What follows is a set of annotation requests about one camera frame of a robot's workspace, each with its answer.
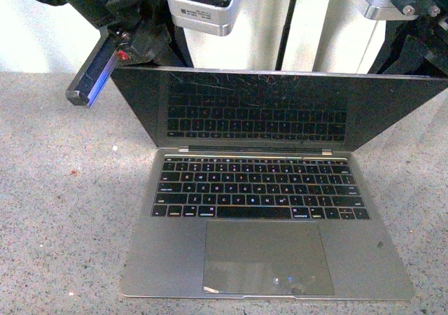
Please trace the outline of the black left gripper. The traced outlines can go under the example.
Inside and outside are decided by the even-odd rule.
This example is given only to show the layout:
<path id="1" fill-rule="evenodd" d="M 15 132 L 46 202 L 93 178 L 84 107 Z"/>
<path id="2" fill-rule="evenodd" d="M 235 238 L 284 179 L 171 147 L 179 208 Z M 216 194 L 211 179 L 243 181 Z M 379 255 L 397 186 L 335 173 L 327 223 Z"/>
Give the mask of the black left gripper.
<path id="1" fill-rule="evenodd" d="M 74 106 L 94 105 L 118 56 L 122 65 L 192 66 L 185 33 L 174 24 L 167 0 L 66 1 L 100 29 L 100 39 L 65 92 Z"/>

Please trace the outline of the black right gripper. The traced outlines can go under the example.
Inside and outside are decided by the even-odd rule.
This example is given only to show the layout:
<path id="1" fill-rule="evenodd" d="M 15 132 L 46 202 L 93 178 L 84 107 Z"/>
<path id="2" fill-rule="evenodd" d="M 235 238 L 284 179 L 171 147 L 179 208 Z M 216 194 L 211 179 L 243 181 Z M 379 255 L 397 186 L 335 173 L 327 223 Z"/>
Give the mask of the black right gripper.
<path id="1" fill-rule="evenodd" d="M 373 63 L 375 74 L 447 77 L 447 0 L 434 0 L 439 15 L 388 21 Z"/>

